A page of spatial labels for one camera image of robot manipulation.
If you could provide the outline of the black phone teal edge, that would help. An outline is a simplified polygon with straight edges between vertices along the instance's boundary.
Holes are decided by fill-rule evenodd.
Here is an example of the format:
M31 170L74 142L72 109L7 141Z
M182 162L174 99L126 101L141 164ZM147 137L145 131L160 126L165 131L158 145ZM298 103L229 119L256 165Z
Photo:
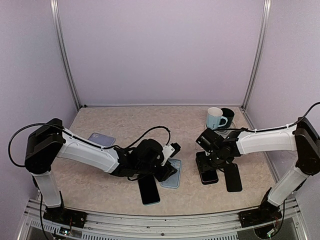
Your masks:
M157 204L160 202L160 195L158 192L155 178L152 175L145 176L138 180L138 187L142 204L145 206Z

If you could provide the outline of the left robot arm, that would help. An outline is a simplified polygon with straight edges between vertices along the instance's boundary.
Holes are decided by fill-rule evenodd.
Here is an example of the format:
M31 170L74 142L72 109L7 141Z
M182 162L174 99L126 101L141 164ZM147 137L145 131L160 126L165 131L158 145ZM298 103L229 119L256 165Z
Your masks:
M181 151L177 142L161 145L141 136L127 147L104 146L72 133L58 118L38 123L37 127L28 137L24 165L34 178L50 214L61 223L70 218L70 211L63 206L62 194L51 172L56 158L73 160L128 179L134 175L152 175L162 182L177 172L169 162Z

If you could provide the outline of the dark green mug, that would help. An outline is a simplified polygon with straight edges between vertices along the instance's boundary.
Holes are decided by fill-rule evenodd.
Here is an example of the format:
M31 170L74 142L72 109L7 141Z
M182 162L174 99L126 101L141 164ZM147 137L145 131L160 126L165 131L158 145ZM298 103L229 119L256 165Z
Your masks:
M230 108L222 108L222 118L220 123L223 125L222 128L229 128L233 122L235 113Z

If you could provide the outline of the light blue mug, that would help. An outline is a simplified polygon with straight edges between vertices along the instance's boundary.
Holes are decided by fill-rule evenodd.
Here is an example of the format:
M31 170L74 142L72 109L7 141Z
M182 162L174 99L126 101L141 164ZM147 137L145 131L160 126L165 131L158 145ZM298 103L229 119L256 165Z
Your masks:
M228 119L223 116L222 109L218 107L210 107L207 109L206 127L211 130L224 127L228 123Z

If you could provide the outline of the aluminium frame rail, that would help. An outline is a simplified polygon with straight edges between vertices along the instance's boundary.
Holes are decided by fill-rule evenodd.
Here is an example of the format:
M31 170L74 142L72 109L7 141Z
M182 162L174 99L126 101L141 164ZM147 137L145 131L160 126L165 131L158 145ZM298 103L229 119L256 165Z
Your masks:
M272 240L308 240L298 202L288 199L284 219L245 226L243 209L187 215L137 215L86 211L80 227L41 219L45 206L30 199L18 224L15 240L246 240L275 225Z

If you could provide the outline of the light blue phone case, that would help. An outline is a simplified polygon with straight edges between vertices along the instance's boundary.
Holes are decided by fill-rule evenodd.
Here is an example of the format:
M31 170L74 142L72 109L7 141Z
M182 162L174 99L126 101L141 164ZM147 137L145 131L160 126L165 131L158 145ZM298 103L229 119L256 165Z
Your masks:
M179 159L169 158L168 162L171 163L177 172L165 181L160 182L160 186L167 189L177 189L180 186L182 161Z

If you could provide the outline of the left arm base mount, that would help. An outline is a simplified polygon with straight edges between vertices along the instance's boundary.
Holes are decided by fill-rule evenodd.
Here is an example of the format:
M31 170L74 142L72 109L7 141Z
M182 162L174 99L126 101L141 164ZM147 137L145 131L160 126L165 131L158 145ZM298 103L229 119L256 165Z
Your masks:
M43 218L54 223L83 229L87 213L62 207L46 208Z

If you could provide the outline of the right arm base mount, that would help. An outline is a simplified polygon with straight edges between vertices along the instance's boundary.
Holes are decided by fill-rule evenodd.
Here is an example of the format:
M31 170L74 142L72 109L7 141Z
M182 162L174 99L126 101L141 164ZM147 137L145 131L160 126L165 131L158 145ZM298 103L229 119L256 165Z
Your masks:
M282 213L278 206L272 204L260 205L258 208L241 211L239 220L242 228L260 225L282 218Z

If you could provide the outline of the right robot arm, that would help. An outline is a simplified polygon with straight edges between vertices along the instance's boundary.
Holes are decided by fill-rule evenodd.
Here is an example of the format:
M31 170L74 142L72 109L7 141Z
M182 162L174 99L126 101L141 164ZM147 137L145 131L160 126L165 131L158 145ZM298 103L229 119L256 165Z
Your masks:
M276 128L233 128L226 137L207 128L196 139L196 143L203 149L196 153L199 173L222 169L229 192L242 190L239 170L233 163L236 157L258 152L297 152L295 165L266 192L257 208L255 216L260 222L268 221L291 193L308 177L320 172L320 136L305 117Z

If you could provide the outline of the lavender phone case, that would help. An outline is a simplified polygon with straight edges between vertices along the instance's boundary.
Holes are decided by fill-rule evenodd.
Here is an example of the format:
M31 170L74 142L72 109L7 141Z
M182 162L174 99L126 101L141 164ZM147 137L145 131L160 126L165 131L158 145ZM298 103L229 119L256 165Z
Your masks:
M91 136L88 138L89 141L105 146L105 147L110 147L112 146L116 139L112 136L100 134L100 133L92 133Z

